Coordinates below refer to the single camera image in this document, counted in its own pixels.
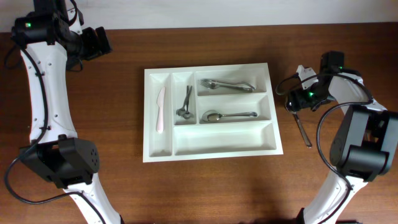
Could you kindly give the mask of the large metal spoon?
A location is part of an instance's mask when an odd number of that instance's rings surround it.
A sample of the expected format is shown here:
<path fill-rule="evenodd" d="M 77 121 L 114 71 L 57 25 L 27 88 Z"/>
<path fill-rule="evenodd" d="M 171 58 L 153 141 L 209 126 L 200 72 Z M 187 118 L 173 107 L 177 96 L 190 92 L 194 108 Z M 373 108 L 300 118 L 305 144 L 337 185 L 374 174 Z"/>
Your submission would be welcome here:
<path fill-rule="evenodd" d="M 312 143 L 311 143 L 311 141 L 310 141 L 310 139 L 309 139 L 309 137 L 308 137 L 308 135 L 307 135 L 307 133 L 306 133 L 306 131 L 305 131 L 305 129 L 304 129 L 302 123 L 301 123 L 301 120 L 300 120 L 298 114 L 297 114 L 295 111 L 292 110 L 292 103 L 289 102 L 289 101 L 286 101 L 286 103 L 285 103 L 285 109 L 286 109 L 290 114 L 292 114 L 292 116 L 294 117 L 294 120 L 295 120 L 295 122 L 296 122 L 296 124 L 297 124 L 297 126 L 298 126 L 298 129 L 299 129 L 299 131 L 300 131 L 300 133 L 301 133 L 301 135 L 302 135 L 302 138 L 303 138 L 303 141 L 304 141 L 305 145 L 306 145 L 308 148 L 311 148 L 311 147 L 312 147 Z"/>
<path fill-rule="evenodd" d="M 203 122 L 209 123 L 209 122 L 216 122 L 219 121 L 221 118 L 224 117 L 258 117 L 258 114 L 254 111 L 249 111 L 249 112 L 242 112 L 242 113 L 232 113 L 232 114 L 222 114 L 219 113 L 216 110 L 209 110 L 203 113 L 201 120 Z"/>

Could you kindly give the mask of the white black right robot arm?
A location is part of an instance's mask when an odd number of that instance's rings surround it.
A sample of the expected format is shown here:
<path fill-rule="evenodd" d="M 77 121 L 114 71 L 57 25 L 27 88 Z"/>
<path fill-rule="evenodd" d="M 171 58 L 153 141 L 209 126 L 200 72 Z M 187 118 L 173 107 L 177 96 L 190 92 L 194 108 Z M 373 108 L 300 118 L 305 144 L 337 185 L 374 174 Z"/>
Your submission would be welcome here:
<path fill-rule="evenodd" d="M 357 70 L 346 68 L 342 52 L 321 56 L 320 69 L 300 65 L 291 76 L 299 83 L 282 92 L 285 108 L 316 111 L 335 102 L 321 116 L 316 130 L 318 154 L 329 168 L 326 180 L 310 205 L 302 208 L 296 223 L 339 223 L 339 216 L 359 190 L 389 172 L 397 148 L 397 113 L 378 103 Z M 325 156 L 320 142 L 328 115 L 341 109 L 344 118 Z"/>

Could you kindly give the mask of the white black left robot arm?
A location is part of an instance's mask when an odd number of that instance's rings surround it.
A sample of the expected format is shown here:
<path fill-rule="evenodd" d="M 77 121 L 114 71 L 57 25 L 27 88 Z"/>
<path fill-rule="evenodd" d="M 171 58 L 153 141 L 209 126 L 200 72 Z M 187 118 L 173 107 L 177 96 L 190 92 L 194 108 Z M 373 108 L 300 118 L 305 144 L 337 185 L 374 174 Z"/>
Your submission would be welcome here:
<path fill-rule="evenodd" d="M 86 222 L 122 223 L 101 186 L 95 144 L 77 135 L 66 85 L 67 71 L 111 52 L 105 30 L 84 27 L 81 11 L 64 1 L 35 1 L 11 38 L 27 70 L 32 109 L 30 143 L 18 160 L 71 197 Z"/>

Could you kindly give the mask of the pink plastic knife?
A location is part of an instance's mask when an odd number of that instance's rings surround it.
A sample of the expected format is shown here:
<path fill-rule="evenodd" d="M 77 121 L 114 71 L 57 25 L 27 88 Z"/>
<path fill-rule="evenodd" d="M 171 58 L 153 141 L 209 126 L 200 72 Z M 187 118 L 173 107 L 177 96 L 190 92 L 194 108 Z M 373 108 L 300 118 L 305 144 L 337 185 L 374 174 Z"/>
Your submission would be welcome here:
<path fill-rule="evenodd" d="M 161 90 L 159 91 L 159 94 L 158 94 L 158 97 L 157 97 L 157 106 L 158 106 L 159 110 L 158 110 L 158 116 L 157 116 L 156 131 L 158 133 L 163 133 L 164 132 L 165 91 L 166 91 L 166 87 L 163 86 L 161 88 Z"/>

